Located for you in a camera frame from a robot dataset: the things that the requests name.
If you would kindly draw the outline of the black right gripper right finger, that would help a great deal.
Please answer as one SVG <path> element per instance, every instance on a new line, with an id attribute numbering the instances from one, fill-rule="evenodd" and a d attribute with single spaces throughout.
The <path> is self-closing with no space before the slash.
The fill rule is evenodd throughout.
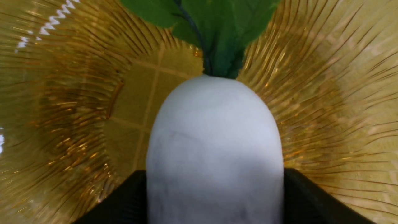
<path id="1" fill-rule="evenodd" d="M 293 168 L 284 169 L 284 224 L 374 224 Z"/>

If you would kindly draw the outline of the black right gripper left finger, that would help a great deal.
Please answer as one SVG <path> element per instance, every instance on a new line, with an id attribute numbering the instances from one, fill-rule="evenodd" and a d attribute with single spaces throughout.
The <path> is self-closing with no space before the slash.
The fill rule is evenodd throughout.
<path id="1" fill-rule="evenodd" d="M 74 224 L 147 224 L 146 172 L 137 170 Z"/>

